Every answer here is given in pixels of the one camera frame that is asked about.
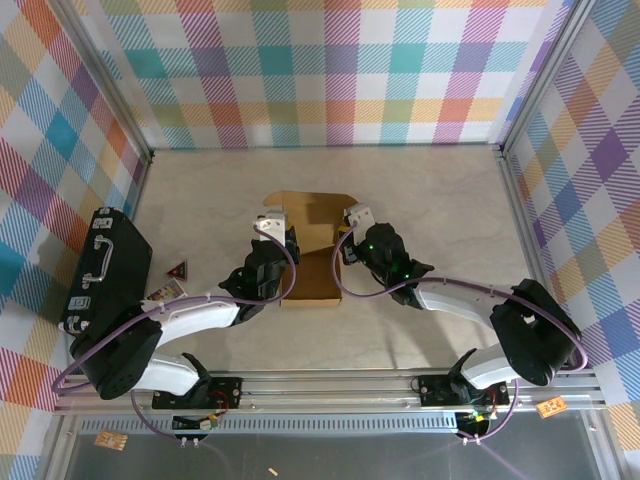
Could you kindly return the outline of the brown cardboard box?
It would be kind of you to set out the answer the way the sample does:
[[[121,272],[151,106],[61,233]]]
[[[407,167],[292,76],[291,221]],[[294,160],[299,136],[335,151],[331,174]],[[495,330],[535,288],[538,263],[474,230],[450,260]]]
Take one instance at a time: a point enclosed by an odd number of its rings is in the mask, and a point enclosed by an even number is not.
[[[285,308],[336,307],[342,299],[333,275],[341,273],[331,257],[344,212],[357,204],[347,194],[279,191],[264,200],[267,207],[280,207],[295,228],[300,262],[291,292],[281,300]]]

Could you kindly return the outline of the small picture card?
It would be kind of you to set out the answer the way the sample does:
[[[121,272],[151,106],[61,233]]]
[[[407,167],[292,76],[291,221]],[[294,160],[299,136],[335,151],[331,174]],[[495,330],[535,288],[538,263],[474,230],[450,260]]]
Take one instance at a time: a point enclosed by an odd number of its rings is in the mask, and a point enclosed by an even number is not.
[[[166,302],[181,299],[187,296],[182,285],[174,278],[165,283],[162,287],[151,292],[146,299],[149,301]]]

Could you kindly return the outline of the orange patterned tag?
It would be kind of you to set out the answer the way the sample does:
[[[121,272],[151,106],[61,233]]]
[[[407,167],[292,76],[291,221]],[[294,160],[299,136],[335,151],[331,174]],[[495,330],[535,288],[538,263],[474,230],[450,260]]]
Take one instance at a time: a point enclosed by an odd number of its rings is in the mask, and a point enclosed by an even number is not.
[[[94,445],[110,450],[123,451],[128,440],[126,434],[101,431],[94,441]]]
[[[568,404],[561,396],[556,396],[536,405],[536,411],[542,419],[550,418],[567,410]]]

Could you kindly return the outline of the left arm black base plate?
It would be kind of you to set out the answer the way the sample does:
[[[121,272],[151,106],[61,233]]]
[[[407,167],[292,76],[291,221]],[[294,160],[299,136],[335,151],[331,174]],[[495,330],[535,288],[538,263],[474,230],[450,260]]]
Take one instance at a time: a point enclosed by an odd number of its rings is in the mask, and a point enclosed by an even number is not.
[[[240,377],[207,377],[199,380],[185,395],[159,392],[152,400],[154,410],[233,410],[242,395]]]

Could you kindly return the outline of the long aluminium base rail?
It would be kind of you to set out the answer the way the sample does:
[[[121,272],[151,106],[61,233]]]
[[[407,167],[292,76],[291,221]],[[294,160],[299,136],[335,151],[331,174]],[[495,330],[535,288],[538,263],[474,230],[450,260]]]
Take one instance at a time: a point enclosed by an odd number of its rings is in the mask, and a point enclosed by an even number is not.
[[[490,403],[485,406],[423,406],[418,378],[440,373],[438,369],[334,369],[213,371],[211,375],[242,379],[239,405],[231,411],[233,414],[472,412],[492,407],[502,413],[509,409],[497,396],[490,396]],[[546,387],[521,380],[518,388],[509,383],[507,389],[516,412],[534,412],[537,405],[555,397],[562,398],[570,410],[606,407],[595,373],[589,369],[562,372]]]

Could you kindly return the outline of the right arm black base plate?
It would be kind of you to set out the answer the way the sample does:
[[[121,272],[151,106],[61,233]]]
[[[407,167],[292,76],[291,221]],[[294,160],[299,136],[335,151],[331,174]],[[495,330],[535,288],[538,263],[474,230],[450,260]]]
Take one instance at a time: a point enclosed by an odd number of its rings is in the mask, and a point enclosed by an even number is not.
[[[510,404],[505,382],[478,389],[462,377],[419,375],[412,379],[410,386],[419,395],[422,407],[492,407]]]

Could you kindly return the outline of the aluminium frame post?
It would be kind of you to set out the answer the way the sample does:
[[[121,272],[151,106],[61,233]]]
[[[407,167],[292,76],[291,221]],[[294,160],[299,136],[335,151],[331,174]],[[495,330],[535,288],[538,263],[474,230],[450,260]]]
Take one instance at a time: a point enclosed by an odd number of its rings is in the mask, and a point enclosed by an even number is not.
[[[487,143],[494,151],[510,150],[531,122],[596,2],[548,0],[491,125]]]
[[[85,63],[87,71],[103,93],[106,102],[120,121],[124,132],[139,149],[144,164],[149,166],[153,163],[154,150],[146,141],[106,61],[95,46],[71,0],[47,0],[47,2]]]

